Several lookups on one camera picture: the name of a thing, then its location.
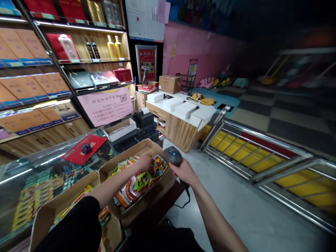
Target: black bottle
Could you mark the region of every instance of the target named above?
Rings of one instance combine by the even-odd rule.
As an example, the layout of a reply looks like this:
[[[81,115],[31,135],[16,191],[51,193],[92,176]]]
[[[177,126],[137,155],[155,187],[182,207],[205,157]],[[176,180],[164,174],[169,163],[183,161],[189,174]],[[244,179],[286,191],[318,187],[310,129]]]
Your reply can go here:
[[[93,41],[93,37],[91,37],[91,39],[92,39],[92,47],[93,47],[94,53],[96,55],[96,59],[100,59],[97,44]]]
[[[86,36],[85,36],[85,38],[86,38],[86,48],[89,51],[90,57],[91,57],[91,59],[95,59],[95,54],[92,50],[91,44],[90,44],[90,42],[89,42],[89,40]]]

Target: checkered floor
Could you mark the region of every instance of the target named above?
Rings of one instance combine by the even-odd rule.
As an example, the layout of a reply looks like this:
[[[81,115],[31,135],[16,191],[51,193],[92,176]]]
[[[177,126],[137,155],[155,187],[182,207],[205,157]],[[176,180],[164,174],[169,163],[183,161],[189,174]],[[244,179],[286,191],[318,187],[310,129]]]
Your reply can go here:
[[[230,119],[335,160],[336,112],[311,100],[226,86],[212,91],[240,100]]]

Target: pink wall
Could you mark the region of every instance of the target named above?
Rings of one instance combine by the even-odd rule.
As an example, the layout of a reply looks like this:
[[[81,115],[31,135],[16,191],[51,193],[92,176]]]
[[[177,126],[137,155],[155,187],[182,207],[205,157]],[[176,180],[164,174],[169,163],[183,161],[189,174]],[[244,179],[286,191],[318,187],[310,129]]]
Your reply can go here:
[[[172,57],[173,45],[176,57]],[[189,61],[198,59],[195,85],[232,64],[245,43],[230,37],[169,21],[165,26],[162,74],[188,74]]]

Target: glass display counter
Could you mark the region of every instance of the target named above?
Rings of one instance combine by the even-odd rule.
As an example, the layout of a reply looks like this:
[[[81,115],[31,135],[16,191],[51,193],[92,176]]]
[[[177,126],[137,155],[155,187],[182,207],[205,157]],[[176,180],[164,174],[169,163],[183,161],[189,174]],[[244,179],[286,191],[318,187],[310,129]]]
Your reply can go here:
[[[41,205],[113,157],[110,141],[106,141],[83,166],[61,158],[88,134],[106,137],[97,129],[0,166],[0,251],[7,251],[30,235]],[[48,190],[37,195],[34,191],[38,186]]]

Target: yellow bag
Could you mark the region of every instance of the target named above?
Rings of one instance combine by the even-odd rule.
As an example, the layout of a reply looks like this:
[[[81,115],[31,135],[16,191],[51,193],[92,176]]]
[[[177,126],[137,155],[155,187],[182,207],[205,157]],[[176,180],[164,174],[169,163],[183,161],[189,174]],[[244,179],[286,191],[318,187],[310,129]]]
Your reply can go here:
[[[194,101],[200,101],[201,104],[211,106],[215,104],[215,100],[213,98],[204,98],[202,94],[194,93],[191,97]]]

